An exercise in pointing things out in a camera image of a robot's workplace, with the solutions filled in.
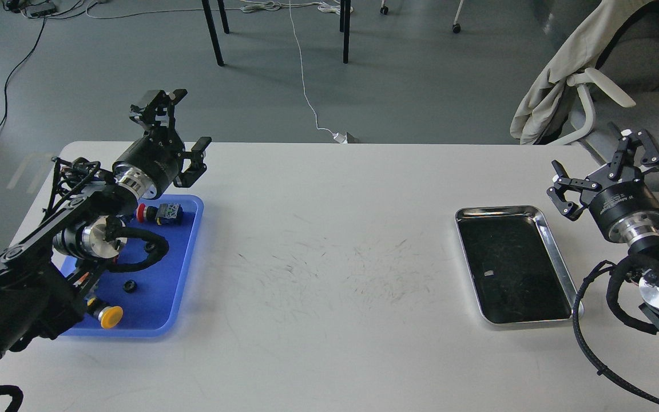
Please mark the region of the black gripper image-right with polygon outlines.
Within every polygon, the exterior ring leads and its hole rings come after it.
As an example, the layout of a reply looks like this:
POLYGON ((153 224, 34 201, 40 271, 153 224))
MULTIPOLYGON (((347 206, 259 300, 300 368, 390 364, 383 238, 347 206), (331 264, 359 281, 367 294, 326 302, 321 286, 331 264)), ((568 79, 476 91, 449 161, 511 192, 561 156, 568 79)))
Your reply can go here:
POLYGON ((644 182, 645 175, 659 172, 659 145, 644 129, 615 132, 618 145, 608 163, 608 180, 573 179, 554 160, 553 185, 546 193, 565 218, 576 221, 589 208, 605 240, 630 244, 641 227, 646 233, 659 229, 659 201, 644 182), (569 191, 579 194, 577 203, 567 199, 569 191))

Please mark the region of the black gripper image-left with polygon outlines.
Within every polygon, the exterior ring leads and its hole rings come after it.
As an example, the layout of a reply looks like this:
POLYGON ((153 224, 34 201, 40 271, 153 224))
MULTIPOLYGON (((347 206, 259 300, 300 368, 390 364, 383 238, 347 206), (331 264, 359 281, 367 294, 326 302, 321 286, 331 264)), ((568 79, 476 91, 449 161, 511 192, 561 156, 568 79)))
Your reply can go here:
POLYGON ((212 138, 199 138, 192 149, 176 133, 175 107, 186 89, 149 90, 130 106, 130 120, 144 128, 144 138, 129 146, 113 164, 116 183, 137 199, 157 199, 167 188, 190 188, 206 171, 205 152, 212 138))

